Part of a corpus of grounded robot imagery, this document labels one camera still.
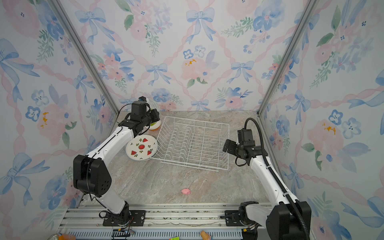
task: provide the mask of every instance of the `cable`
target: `cable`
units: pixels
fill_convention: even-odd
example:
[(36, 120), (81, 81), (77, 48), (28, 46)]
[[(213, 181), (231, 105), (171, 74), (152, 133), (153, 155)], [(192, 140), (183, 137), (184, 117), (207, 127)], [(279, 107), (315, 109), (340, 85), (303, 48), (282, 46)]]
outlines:
[(119, 112), (118, 112), (118, 115), (117, 115), (117, 117), (116, 117), (116, 123), (117, 124), (119, 124), (119, 122), (118, 122), (118, 118), (119, 118), (119, 115), (120, 115), (120, 112), (121, 112), (121, 110), (123, 109), (123, 107), (125, 107), (125, 106), (127, 106), (127, 105), (131, 105), (132, 103), (128, 103), (128, 104), (126, 104), (126, 105), (124, 105), (124, 106), (122, 106), (121, 108), (120, 108), (120, 110), (119, 110)]
[(86, 178), (87, 178), (87, 187), (88, 187), (89, 198), (91, 199), (91, 202), (92, 202), (94, 200), (94, 198), (92, 198), (91, 193), (89, 192), (89, 184), (88, 184), (88, 175), (89, 175), (89, 165), (90, 165), (90, 163), (91, 163), (91, 160), (88, 161)]
[(310, 240), (309, 231), (308, 231), (307, 225), (304, 222), (303, 216), (300, 214), (299, 210), (297, 209), (296, 204), (293, 202), (291, 196), (288, 194), (288, 192), (286, 191), (285, 187), (281, 183), (280, 179), (277, 177), (275, 171), (270, 167), (270, 164), (269, 164), (269, 162), (266, 159), (266, 152), (265, 152), (265, 149), (264, 149), (264, 140), (263, 140), (263, 135), (262, 135), (262, 131), (260, 129), (259, 124), (253, 118), (247, 118), (245, 120), (244, 129), (247, 129), (247, 123), (248, 123), (249, 120), (251, 120), (256, 125), (257, 131), (259, 133), (260, 145), (261, 145), (261, 148), (262, 148), (262, 156), (263, 156), (265, 165), (267, 166), (269, 172), (272, 174), (273, 178), (275, 179), (275, 181), (277, 182), (277, 184), (279, 185), (279, 187), (283, 191), (284, 196), (288, 199), (290, 205), (292, 206), (292, 209), (293, 209), (293, 213), (292, 214), (299, 220), (300, 225), (301, 225), (301, 229), (303, 230), (303, 232), (305, 234), (305, 239), (306, 240)]

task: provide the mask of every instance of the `orange object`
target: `orange object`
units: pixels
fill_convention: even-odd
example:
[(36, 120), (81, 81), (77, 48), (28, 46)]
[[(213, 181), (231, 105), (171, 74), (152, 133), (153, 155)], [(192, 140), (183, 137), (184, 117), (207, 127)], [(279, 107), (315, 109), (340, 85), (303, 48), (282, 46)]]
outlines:
[(76, 237), (69, 234), (56, 233), (51, 235), (48, 240), (76, 240)]
[(211, 236), (205, 231), (201, 231), (200, 236), (203, 238), (203, 240), (211, 240)]

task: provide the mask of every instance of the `marble countertop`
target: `marble countertop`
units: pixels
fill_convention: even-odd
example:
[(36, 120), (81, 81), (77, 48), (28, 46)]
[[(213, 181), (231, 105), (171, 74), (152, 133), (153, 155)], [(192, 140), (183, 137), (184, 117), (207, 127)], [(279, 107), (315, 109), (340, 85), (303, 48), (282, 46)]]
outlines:
[[(221, 122), (230, 125), (230, 139), (237, 141), (237, 130), (244, 127), (248, 117), (255, 117), (253, 111), (171, 111), (160, 112), (160, 119), (165, 116), (195, 119), (201, 121)], [(248, 123), (252, 129), (256, 145), (260, 144), (255, 125)], [(156, 131), (146, 134), (157, 136)], [(112, 188), (130, 204), (180, 204), (180, 203), (241, 203), (245, 201), (268, 202), (266, 192), (250, 167), (235, 165), (235, 157), (229, 157), (229, 169), (218, 172), (195, 169), (161, 163), (150, 159), (145, 162), (130, 160), (125, 147), (112, 159), (108, 166), (112, 177)], [(189, 188), (190, 195), (183, 195), (181, 190)], [(81, 203), (97, 204), (84, 196)]]

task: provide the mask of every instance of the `mounting plate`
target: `mounting plate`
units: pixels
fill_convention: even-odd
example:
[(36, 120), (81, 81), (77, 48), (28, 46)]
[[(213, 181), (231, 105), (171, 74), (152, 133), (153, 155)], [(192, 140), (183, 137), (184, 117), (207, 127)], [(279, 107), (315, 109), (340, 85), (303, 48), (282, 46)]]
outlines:
[[(133, 219), (131, 221), (131, 227), (142, 227), (145, 221), (145, 210), (129, 210)], [(120, 227), (117, 223), (113, 223), (112, 220), (104, 219), (104, 227)]]
[[(238, 212), (238, 210), (225, 210), (224, 211), (225, 215), (230, 215), (230, 214), (234, 214), (237, 212)], [(225, 224), (227, 225), (227, 227), (244, 227), (244, 224), (242, 224), (239, 219), (233, 220), (232, 218), (227, 218), (225, 220)]]

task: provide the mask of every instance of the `pink toy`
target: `pink toy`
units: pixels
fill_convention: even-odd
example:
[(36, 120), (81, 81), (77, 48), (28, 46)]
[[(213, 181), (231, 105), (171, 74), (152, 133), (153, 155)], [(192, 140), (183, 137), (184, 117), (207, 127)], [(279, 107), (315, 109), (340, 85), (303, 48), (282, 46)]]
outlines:
[(189, 194), (191, 194), (191, 190), (189, 190), (188, 188), (184, 188), (183, 190), (181, 190), (181, 192), (182, 192), (184, 195), (189, 195)]

